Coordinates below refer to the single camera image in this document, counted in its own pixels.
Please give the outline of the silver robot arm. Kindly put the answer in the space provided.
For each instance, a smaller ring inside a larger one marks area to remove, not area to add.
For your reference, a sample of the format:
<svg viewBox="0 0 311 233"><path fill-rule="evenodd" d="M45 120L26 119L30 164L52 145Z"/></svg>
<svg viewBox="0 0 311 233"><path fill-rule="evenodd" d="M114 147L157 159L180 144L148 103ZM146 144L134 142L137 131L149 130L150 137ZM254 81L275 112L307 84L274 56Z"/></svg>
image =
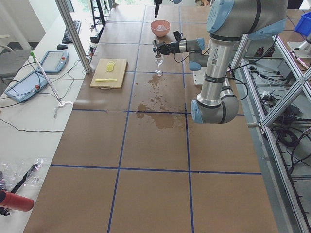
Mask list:
<svg viewBox="0 0 311 233"><path fill-rule="evenodd" d="M171 0L174 4L179 4L182 0ZM154 11L154 18L157 18L158 11L160 9L160 5L163 3L163 0L154 0L155 11Z"/></svg>
<svg viewBox="0 0 311 233"><path fill-rule="evenodd" d="M234 45L244 34L256 40L281 33L287 6L286 0L216 0L207 19L209 55L201 53L205 47L202 38L153 43L153 51L158 55L187 52L192 71L206 68L202 90L191 102L194 122L223 124L236 116L238 99L226 79Z"/></svg>

